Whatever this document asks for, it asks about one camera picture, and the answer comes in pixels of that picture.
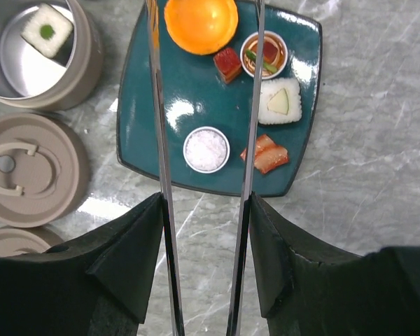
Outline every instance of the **container lid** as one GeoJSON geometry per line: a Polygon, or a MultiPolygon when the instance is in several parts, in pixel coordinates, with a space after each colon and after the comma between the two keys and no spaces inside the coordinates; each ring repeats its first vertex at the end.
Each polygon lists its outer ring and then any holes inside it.
{"type": "Polygon", "coordinates": [[[32,113],[0,118],[0,220],[33,228],[78,205],[89,181],[78,135],[32,113]]]}
{"type": "Polygon", "coordinates": [[[0,229],[0,257],[18,256],[23,253],[43,253],[64,241],[46,227],[35,229],[0,229]]]}

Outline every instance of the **cucumber slice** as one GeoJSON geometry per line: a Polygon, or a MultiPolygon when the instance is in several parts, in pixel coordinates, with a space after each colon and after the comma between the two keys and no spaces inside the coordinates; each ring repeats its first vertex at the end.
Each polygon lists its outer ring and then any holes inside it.
{"type": "Polygon", "coordinates": [[[288,115],[289,113],[289,99],[285,88],[278,91],[267,103],[269,111],[288,115]]]}
{"type": "MultiPolygon", "coordinates": [[[[257,54],[255,54],[252,50],[246,50],[246,56],[249,58],[252,62],[255,62],[257,60],[257,54]]],[[[272,64],[269,64],[267,62],[263,61],[263,67],[268,70],[271,74],[275,74],[278,69],[273,66],[272,64]]]]}

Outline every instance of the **gray marble surface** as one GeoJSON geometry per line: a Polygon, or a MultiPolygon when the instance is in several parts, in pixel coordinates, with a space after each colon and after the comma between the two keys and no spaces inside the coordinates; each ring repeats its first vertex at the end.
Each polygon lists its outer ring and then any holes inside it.
{"type": "MultiPolygon", "coordinates": [[[[274,0],[323,25],[323,77],[302,166],[285,197],[268,199],[313,235],[364,254],[420,244],[420,0],[274,0]]],[[[123,214],[159,184],[116,159],[116,97],[141,0],[82,0],[107,49],[91,98],[63,119],[89,150],[88,199],[52,224],[70,239],[123,214]]],[[[0,104],[0,116],[16,109],[0,104]]],[[[188,335],[224,335],[239,200],[174,189],[183,313],[188,335]]],[[[146,324],[171,334],[162,246],[146,324]]],[[[267,335],[250,249],[242,335],[267,335]]]]}

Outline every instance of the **salt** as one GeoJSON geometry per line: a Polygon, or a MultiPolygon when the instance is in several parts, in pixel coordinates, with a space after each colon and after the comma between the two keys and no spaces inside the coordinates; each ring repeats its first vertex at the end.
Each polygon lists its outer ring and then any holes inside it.
{"type": "Polygon", "coordinates": [[[190,136],[185,145],[185,156],[193,168],[210,172],[224,163],[227,150],[221,135],[204,129],[190,136]]]}

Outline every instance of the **green garnish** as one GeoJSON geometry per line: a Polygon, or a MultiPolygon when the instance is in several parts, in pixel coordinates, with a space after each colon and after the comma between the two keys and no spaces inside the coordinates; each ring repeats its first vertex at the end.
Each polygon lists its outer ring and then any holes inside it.
{"type": "MultiPolygon", "coordinates": [[[[257,60],[257,55],[252,51],[252,50],[246,50],[246,56],[247,58],[249,58],[251,61],[256,61],[257,60]]],[[[266,70],[268,70],[270,73],[275,74],[278,69],[273,66],[272,64],[269,64],[267,62],[263,62],[263,66],[266,70]]]]}
{"type": "Polygon", "coordinates": [[[41,27],[41,37],[44,40],[50,40],[55,35],[55,30],[49,24],[45,24],[41,27]]]}

